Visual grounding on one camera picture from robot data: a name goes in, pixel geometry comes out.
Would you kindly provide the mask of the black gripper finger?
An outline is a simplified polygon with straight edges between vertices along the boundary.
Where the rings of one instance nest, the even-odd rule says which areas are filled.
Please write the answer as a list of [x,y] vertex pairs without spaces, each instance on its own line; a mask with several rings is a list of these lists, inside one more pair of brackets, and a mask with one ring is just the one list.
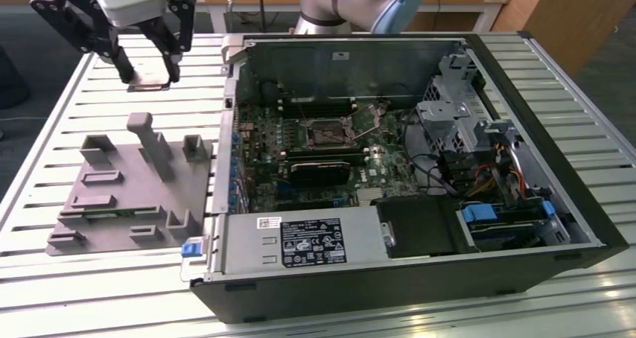
[[30,0],[30,6],[71,46],[86,54],[97,53],[115,66],[122,82],[130,83],[134,66],[98,0]]
[[168,6],[180,20],[178,34],[169,29],[164,16],[141,22],[138,28],[161,52],[169,83],[177,83],[181,80],[182,55],[193,47],[197,0],[169,0]]

